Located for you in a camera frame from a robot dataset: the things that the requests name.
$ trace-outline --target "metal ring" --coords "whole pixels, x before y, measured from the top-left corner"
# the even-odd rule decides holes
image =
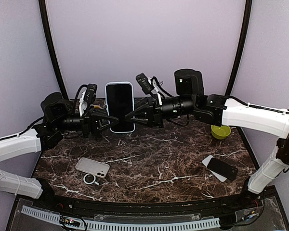
[[[91,175],[91,176],[93,176],[93,181],[92,182],[87,182],[86,181],[86,177],[87,176],[89,176],[89,175]],[[92,175],[92,174],[90,174],[90,173],[87,173],[84,177],[83,177],[83,182],[85,182],[85,184],[93,184],[94,182],[96,181],[96,176],[95,175]]]

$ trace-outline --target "lavender wall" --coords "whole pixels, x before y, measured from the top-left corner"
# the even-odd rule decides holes
[[[24,130],[42,116],[40,102],[58,91],[48,55],[38,1],[0,1],[0,137]],[[0,163],[31,176],[38,154]],[[0,192],[0,231],[5,230],[15,196]]]
[[[289,0],[254,1],[233,95],[256,104],[289,107]],[[262,164],[276,137],[245,129]],[[289,172],[274,181],[289,219]]]
[[[200,70],[206,93],[223,94],[242,25],[244,0],[47,1],[53,40],[73,98],[83,83],[98,96],[110,81],[144,72],[175,93],[173,72]],[[139,86],[135,96],[143,96]]]

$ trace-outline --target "white arm segment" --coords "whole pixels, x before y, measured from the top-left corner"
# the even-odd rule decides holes
[[[289,134],[289,114],[244,106],[228,99],[223,110],[222,124],[264,131],[286,139]]]
[[[277,109],[285,113],[268,111],[244,106],[234,99],[228,99],[225,103],[227,109],[223,111],[222,124],[226,126],[238,126],[264,131],[286,139],[289,134],[289,114],[287,109]],[[270,157],[249,179],[248,190],[259,194],[274,180],[285,168],[289,167],[280,159],[276,159],[277,147]]]
[[[27,153],[41,151],[37,132],[30,129],[21,136],[0,141],[0,162]],[[20,177],[0,170],[0,191],[39,198],[43,190],[36,179]]]
[[[250,192],[259,194],[264,188],[289,165],[283,163],[280,159],[276,159],[277,147],[273,150],[270,157],[249,179],[248,189]]]
[[[0,170],[0,191],[39,198],[43,192],[37,179],[25,178]]]
[[[41,151],[37,132],[30,129],[21,136],[0,141],[0,162],[27,153],[37,153]]]

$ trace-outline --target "white phone frame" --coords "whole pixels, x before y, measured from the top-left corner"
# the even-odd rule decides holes
[[[135,105],[135,102],[134,102],[134,88],[133,88],[133,84],[131,82],[128,82],[128,81],[122,81],[122,82],[109,82],[105,85],[105,103],[106,103],[106,109],[107,109],[107,114],[109,114],[109,109],[108,109],[108,102],[107,102],[107,90],[106,90],[106,87],[108,85],[118,85],[118,84],[129,84],[131,86],[131,98],[132,98],[132,110],[134,110],[134,105]],[[113,132],[113,133],[132,133],[135,131],[136,127],[135,127],[135,123],[133,123],[133,130],[132,131],[113,131],[111,128],[110,128],[110,131]]]

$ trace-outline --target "white phone case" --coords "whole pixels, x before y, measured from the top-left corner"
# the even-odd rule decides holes
[[[209,164],[209,162],[210,162],[210,160],[211,160],[212,158],[214,158],[212,155],[209,155],[207,158],[205,158],[205,159],[202,161],[203,165],[204,165],[205,167],[207,167],[208,164]],[[210,170],[210,172],[213,173],[213,175],[216,176],[216,178],[219,179],[221,182],[224,182],[225,180],[227,180],[226,177],[223,177],[222,175],[220,175],[220,174],[218,174],[218,173],[216,173],[216,172],[213,172],[213,171],[211,171],[211,170]]]
[[[76,164],[75,168],[78,171],[104,178],[107,175],[110,166],[105,163],[82,157]]]
[[[106,87],[108,85],[115,85],[115,84],[129,84],[131,85],[131,98],[132,98],[132,109],[134,110],[134,88],[133,88],[133,85],[132,83],[128,82],[128,81],[123,81],[123,82],[110,82],[110,83],[107,83],[106,86],[105,86],[105,103],[106,103],[106,107],[107,107],[107,113],[109,115],[109,109],[108,109],[108,103],[107,103],[107,91],[106,91]],[[113,133],[131,133],[133,131],[135,131],[135,124],[134,125],[134,129],[132,131],[113,131],[111,128],[110,128],[110,131],[113,132]]]

